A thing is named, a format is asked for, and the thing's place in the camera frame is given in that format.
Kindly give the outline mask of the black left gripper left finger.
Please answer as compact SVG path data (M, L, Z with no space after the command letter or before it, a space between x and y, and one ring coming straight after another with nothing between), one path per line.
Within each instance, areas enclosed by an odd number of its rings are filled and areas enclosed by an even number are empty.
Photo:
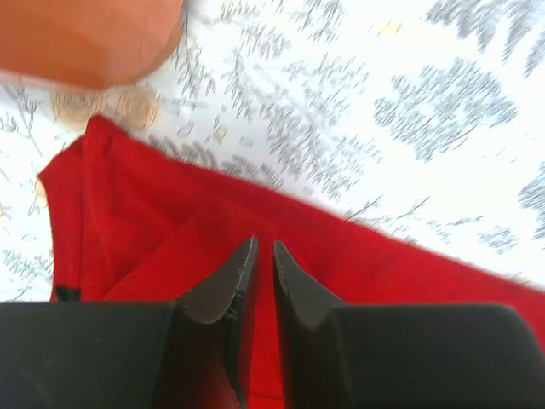
M4 408L245 408L258 241L169 302L1 307Z

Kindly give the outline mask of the red t shirt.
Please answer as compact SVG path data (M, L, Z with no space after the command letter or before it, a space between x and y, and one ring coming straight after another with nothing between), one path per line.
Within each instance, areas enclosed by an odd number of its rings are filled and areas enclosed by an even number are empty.
M500 302L544 337L541 291L408 245L265 187L166 157L95 116L40 173L54 286L84 301L169 301L258 239L250 381L254 408L280 408L273 244L349 302Z

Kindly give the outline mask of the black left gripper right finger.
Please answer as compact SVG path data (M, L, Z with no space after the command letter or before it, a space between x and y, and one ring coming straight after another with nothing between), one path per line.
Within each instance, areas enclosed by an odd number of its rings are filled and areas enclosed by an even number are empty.
M544 356L494 303L351 304L273 247L288 408L541 408Z

